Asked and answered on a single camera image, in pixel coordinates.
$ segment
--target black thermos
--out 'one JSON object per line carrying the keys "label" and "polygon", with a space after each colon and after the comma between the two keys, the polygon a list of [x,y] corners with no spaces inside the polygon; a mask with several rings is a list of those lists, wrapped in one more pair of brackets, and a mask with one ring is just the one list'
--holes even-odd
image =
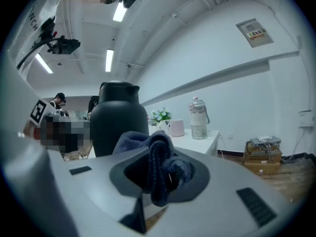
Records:
{"label": "black thermos", "polygon": [[90,117],[90,137],[96,157],[111,155],[124,132],[149,134],[147,113],[138,100],[139,86],[111,81],[100,90]]}

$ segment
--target transparent plastic bottle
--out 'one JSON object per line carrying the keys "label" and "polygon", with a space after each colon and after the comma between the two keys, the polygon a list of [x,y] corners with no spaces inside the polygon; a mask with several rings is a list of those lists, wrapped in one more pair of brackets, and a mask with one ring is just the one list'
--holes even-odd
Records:
{"label": "transparent plastic bottle", "polygon": [[205,103],[198,97],[193,98],[193,102],[189,104],[191,112],[191,129],[192,138],[203,140],[207,138],[207,124],[210,123]]}

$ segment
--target white ceiling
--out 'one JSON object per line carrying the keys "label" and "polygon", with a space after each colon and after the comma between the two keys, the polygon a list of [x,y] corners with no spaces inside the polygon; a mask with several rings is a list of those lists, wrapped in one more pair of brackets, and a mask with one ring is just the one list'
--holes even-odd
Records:
{"label": "white ceiling", "polygon": [[[215,0],[206,1],[216,8]],[[81,46],[71,55],[52,55],[46,52],[47,47],[42,49],[40,54],[54,73],[48,74],[35,60],[28,74],[28,82],[42,98],[54,96],[58,89],[69,96],[92,95],[98,93],[103,81],[133,81],[172,35],[210,10],[204,0],[137,0],[123,21],[116,22],[116,7],[117,3],[60,2],[57,37],[78,39]],[[185,24],[170,17],[172,13]],[[105,72],[107,49],[115,51],[110,73]]]}

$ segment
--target blue towel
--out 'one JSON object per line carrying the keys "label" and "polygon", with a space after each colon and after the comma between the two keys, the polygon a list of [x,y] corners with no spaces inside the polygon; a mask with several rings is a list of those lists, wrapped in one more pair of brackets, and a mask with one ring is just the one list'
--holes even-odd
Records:
{"label": "blue towel", "polygon": [[133,149],[149,147],[148,175],[145,193],[151,194],[156,206],[165,206],[169,195],[166,181],[172,175],[178,182],[177,188],[192,178],[191,165],[183,158],[174,155],[170,137],[164,131],[157,131],[148,136],[139,132],[125,132],[121,135],[113,154]]}

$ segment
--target ceiling light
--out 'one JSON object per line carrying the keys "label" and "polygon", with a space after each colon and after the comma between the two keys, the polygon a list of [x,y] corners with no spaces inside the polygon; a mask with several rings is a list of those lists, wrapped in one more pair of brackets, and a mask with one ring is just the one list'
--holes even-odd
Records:
{"label": "ceiling light", "polygon": [[127,9],[123,7],[123,3],[119,2],[118,6],[117,6],[117,9],[116,9],[116,11],[114,13],[113,20],[121,22],[123,20],[123,17],[125,15],[126,11],[127,11]]}
{"label": "ceiling light", "polygon": [[37,60],[39,61],[39,63],[41,63],[41,65],[46,69],[46,71],[49,73],[49,74],[52,74],[53,71],[49,68],[49,66],[46,64],[46,62],[44,62],[43,58],[37,54],[35,56],[35,58],[37,58]]}
{"label": "ceiling light", "polygon": [[114,50],[107,50],[107,57],[105,61],[105,72],[111,72],[112,60],[113,60]]}

